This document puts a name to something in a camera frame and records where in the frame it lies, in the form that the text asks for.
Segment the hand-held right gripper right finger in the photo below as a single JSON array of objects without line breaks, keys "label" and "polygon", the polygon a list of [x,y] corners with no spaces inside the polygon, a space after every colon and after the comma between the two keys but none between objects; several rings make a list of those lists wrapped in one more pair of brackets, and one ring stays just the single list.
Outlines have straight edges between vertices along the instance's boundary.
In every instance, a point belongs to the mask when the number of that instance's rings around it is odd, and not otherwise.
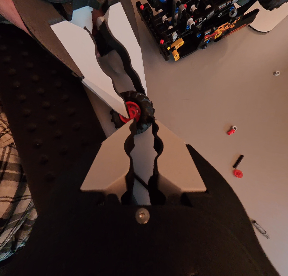
[{"label": "hand-held right gripper right finger", "polygon": [[184,140],[158,120],[152,124],[157,155],[148,181],[151,205],[164,205],[170,196],[205,193],[207,188]]}]

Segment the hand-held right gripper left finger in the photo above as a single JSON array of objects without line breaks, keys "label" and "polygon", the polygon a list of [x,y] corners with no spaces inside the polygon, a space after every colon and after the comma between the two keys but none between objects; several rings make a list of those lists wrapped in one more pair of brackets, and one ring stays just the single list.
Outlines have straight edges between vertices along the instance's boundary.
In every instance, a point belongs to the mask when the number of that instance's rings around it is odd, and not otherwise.
[{"label": "hand-held right gripper left finger", "polygon": [[115,194],[122,204],[132,203],[135,177],[131,152],[136,131],[137,122],[132,119],[102,142],[81,185],[82,192]]}]

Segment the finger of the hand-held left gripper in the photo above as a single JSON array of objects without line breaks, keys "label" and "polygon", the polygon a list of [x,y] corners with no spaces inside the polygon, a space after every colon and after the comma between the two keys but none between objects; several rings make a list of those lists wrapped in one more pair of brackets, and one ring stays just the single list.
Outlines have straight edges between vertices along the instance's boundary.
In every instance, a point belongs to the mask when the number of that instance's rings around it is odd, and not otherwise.
[{"label": "finger of the hand-held left gripper", "polygon": [[97,29],[119,54],[135,90],[147,96],[141,47],[120,2],[111,5],[104,16],[97,18]]},{"label": "finger of the hand-held left gripper", "polygon": [[123,98],[114,89],[112,79],[102,70],[92,38],[92,11],[85,6],[73,11],[71,21],[51,25],[80,72],[82,83],[103,102],[125,118],[129,118]]}]

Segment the red toy wheel rim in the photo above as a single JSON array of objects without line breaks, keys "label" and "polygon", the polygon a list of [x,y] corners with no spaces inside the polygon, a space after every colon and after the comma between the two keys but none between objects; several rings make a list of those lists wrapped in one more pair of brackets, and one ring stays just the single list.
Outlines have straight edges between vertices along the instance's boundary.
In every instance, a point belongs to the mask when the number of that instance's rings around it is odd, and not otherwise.
[{"label": "red toy wheel rim", "polygon": [[128,108],[129,117],[126,118],[126,117],[122,116],[121,114],[119,114],[120,120],[123,123],[127,123],[132,119],[135,119],[136,122],[138,122],[140,120],[140,116],[141,116],[141,109],[140,109],[139,105],[136,104],[135,102],[132,102],[132,101],[127,101],[126,105]]}]

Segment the Lego monster truck model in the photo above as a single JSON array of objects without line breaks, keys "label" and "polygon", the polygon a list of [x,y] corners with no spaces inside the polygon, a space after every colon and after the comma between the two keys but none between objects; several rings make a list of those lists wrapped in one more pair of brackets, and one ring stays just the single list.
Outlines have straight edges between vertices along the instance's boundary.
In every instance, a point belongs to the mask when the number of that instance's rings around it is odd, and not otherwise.
[{"label": "Lego monster truck model", "polygon": [[279,8],[287,0],[172,0],[169,9],[155,11],[148,2],[136,2],[136,8],[153,37],[160,54],[168,61],[184,58],[210,42],[250,25],[259,12],[254,5],[266,10]]}]

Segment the grey desk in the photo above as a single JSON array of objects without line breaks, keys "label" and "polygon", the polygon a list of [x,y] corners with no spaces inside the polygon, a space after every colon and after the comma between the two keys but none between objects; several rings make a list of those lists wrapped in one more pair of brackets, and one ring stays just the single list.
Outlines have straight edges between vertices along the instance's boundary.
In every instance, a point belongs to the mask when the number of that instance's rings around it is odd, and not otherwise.
[{"label": "grey desk", "polygon": [[[155,118],[229,183],[280,275],[287,275],[287,17],[261,34],[250,27],[175,62],[165,61],[136,10],[147,94]],[[237,131],[227,131],[237,126]],[[233,165],[242,178],[233,175]]]}]

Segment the person's left hand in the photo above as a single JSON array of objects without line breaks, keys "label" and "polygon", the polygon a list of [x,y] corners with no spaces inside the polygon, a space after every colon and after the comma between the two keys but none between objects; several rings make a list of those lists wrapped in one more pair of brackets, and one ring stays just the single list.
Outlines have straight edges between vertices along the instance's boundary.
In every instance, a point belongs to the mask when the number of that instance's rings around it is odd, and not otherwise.
[{"label": "person's left hand", "polygon": [[18,14],[16,7],[12,0],[0,0],[0,14],[10,21],[13,25],[25,31],[29,36],[31,34],[24,25],[20,15]]}]

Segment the small pale toy piece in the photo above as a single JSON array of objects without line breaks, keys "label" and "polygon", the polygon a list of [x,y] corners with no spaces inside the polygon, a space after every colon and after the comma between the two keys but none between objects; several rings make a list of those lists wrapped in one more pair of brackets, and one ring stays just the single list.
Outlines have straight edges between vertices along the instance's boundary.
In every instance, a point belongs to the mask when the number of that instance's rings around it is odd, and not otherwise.
[{"label": "small pale toy piece", "polygon": [[254,219],[250,219],[251,224],[263,235],[266,239],[270,239],[267,232],[264,230],[264,228]]}]

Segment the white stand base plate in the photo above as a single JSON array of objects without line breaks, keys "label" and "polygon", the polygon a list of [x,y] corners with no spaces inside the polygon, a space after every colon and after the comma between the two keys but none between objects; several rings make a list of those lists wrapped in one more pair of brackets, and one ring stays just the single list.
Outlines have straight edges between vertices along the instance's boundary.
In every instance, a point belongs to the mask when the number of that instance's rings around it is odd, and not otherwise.
[{"label": "white stand base plate", "polygon": [[272,11],[264,9],[257,1],[252,5],[245,14],[251,12],[254,9],[259,9],[259,12],[253,22],[250,23],[250,27],[258,32],[266,33],[274,29],[287,15],[288,15],[288,3],[282,4],[279,8],[275,8]]}]

